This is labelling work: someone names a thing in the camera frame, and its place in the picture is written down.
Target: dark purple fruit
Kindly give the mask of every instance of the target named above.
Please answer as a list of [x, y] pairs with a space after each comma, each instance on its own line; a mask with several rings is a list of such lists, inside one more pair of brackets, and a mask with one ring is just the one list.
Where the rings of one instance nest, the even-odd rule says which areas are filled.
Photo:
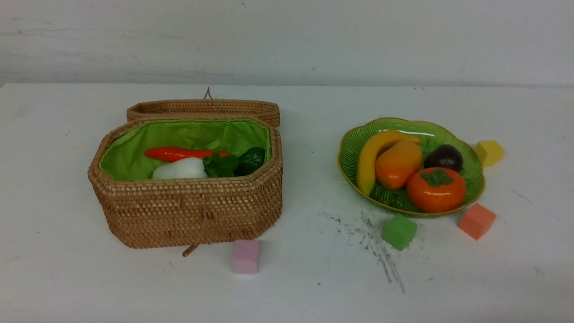
[[424, 168], [443, 167], [456, 172], [463, 169], [463, 155], [451, 145], [440, 145], [425, 159]]

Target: orange cube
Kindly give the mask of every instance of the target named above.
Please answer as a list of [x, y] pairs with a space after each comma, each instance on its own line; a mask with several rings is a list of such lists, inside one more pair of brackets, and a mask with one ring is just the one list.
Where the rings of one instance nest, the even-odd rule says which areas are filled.
[[459, 222], [459, 228], [466, 232], [474, 240], [480, 239], [490, 229], [497, 215], [486, 207], [475, 203], [463, 215]]

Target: red chili pepper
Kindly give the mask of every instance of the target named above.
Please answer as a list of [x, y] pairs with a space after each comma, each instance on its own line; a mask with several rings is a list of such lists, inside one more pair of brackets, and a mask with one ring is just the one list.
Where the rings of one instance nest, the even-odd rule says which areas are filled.
[[144, 155], [149, 158], [162, 160], [164, 162], [173, 163], [183, 158], [196, 157], [201, 158], [211, 156], [213, 152], [219, 152], [221, 157], [230, 155], [226, 151], [217, 151], [214, 149], [188, 149], [179, 147], [157, 147], [148, 149]]

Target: green plate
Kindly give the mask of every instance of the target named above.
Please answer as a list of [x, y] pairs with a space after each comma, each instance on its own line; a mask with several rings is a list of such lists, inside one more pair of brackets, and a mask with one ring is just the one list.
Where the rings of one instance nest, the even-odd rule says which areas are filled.
[[[361, 193], [356, 186], [356, 172], [359, 154], [365, 142], [374, 134], [384, 130], [398, 130], [421, 139], [420, 147], [425, 158], [439, 145], [450, 144], [456, 147], [464, 158], [460, 174], [466, 183], [466, 196], [460, 207], [443, 213], [424, 213], [414, 206], [406, 195], [406, 190], [389, 191], [376, 183], [370, 196]], [[371, 202], [395, 212], [412, 217], [438, 217], [452, 214], [475, 202], [484, 192], [486, 185], [482, 165], [476, 152], [467, 143], [459, 140], [450, 131], [426, 121], [409, 121], [400, 118], [380, 118], [349, 130], [341, 139], [337, 164], [343, 177], [362, 196]]]

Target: green leafy vegetable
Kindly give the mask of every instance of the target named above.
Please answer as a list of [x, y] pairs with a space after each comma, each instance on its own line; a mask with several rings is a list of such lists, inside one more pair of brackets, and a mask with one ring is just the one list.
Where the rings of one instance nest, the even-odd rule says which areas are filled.
[[239, 157], [235, 176], [247, 176], [258, 170], [265, 162], [265, 149], [252, 147]]
[[203, 166], [210, 178], [233, 177], [238, 164], [239, 159], [235, 155], [221, 157], [219, 152], [213, 152], [211, 156], [203, 157]]

